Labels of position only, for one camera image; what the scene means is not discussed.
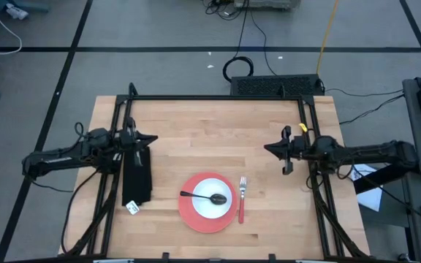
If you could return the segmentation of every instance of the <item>fork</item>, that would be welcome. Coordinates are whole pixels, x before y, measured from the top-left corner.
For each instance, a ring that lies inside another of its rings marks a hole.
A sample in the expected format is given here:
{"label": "fork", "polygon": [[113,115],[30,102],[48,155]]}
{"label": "fork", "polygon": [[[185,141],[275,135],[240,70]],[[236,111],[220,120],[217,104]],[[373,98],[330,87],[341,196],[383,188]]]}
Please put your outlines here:
{"label": "fork", "polygon": [[246,191],[246,177],[242,176],[240,179],[240,192],[241,192],[241,197],[240,197],[240,213],[238,214],[238,223],[242,224],[243,223],[243,211],[245,208],[245,191]]}

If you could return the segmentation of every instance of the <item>black spoon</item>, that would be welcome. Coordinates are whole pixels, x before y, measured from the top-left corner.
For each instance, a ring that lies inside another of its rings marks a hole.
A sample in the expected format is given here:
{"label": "black spoon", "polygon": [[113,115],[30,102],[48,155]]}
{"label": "black spoon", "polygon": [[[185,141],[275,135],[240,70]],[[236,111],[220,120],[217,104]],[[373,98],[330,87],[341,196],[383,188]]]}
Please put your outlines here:
{"label": "black spoon", "polygon": [[201,198],[207,198],[207,199],[209,199],[215,205],[223,205],[223,204],[225,204],[227,202],[227,198],[224,195],[221,195],[221,194],[213,194],[210,197],[203,197],[203,196],[200,196],[200,195],[197,195],[197,194],[191,194],[191,193],[188,193],[186,191],[181,191],[180,192],[180,195],[182,197],[201,197]]}

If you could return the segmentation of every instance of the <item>black cloth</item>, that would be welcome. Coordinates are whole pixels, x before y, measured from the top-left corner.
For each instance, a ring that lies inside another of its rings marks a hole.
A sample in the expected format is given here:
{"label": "black cloth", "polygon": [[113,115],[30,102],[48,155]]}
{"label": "black cloth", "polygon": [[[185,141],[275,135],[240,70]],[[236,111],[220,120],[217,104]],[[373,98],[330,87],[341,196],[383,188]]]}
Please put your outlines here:
{"label": "black cloth", "polygon": [[151,149],[146,147],[140,151],[142,166],[134,162],[134,152],[124,153],[123,166],[123,200],[125,206],[132,200],[136,205],[151,201],[152,192],[152,171],[151,171]]}

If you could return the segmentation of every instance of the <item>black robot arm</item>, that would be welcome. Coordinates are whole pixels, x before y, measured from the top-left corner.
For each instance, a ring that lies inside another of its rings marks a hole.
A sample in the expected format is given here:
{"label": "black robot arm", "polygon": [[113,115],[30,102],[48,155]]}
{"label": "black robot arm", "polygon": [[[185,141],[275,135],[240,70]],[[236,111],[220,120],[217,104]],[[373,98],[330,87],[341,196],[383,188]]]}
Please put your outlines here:
{"label": "black robot arm", "polygon": [[344,147],[331,136],[321,136],[314,140],[313,145],[307,147],[302,136],[295,136],[290,140],[290,135],[290,126],[285,126],[280,142],[264,146],[280,160],[285,160],[283,169],[285,175],[292,171],[290,159],[315,161],[318,170],[328,174],[334,173],[340,166],[346,164],[386,162],[405,168],[412,168],[418,164],[414,146],[408,142],[393,140],[380,145]]}
{"label": "black robot arm", "polygon": [[139,151],[157,138],[138,132],[134,121],[129,118],[126,129],[94,129],[81,134],[71,147],[30,153],[22,160],[22,173],[32,180],[51,171],[81,167],[94,167],[100,172],[113,173],[119,167],[116,165],[120,161],[119,155],[128,150],[137,153],[134,155],[137,159],[135,164],[141,165]]}

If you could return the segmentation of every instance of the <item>wooden tabletop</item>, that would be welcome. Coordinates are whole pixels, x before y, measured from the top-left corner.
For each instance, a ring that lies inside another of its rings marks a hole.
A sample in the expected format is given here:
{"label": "wooden tabletop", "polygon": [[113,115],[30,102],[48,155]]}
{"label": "wooden tabletop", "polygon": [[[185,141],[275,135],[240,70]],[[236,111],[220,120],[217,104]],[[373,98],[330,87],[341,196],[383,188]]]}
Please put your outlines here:
{"label": "wooden tabletop", "polygon": [[[114,96],[97,97],[90,129],[110,127],[114,101]],[[342,144],[333,98],[315,97],[315,102],[321,133]],[[294,171],[282,175],[283,162],[262,147],[278,142],[286,125],[292,127],[292,135],[301,133],[296,102],[148,100],[133,102],[132,112],[140,132],[159,136],[151,144],[152,200],[132,216],[121,206],[120,184],[109,257],[160,258],[170,252],[175,259],[267,259],[268,254],[277,259],[322,259],[313,195],[305,183],[306,161],[294,161]],[[220,173],[235,189],[240,176],[248,178],[244,224],[236,216],[223,231],[201,234],[181,220],[178,193],[186,180],[202,171]],[[76,185],[92,172],[80,169]],[[99,179],[97,175],[84,185],[72,203],[68,248],[91,223]],[[332,176],[331,184],[339,223],[368,254],[352,182]],[[327,229],[335,254],[332,231]],[[102,235],[97,237],[99,251]]]}

